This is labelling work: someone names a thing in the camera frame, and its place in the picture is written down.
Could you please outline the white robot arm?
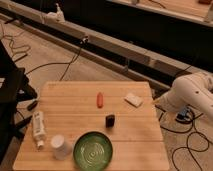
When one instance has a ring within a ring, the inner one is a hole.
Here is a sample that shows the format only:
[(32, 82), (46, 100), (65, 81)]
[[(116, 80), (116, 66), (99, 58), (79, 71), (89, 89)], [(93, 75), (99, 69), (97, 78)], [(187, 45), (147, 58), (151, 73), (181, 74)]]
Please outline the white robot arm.
[(170, 113), (190, 105), (213, 121), (213, 74), (197, 72), (176, 78), (154, 104)]

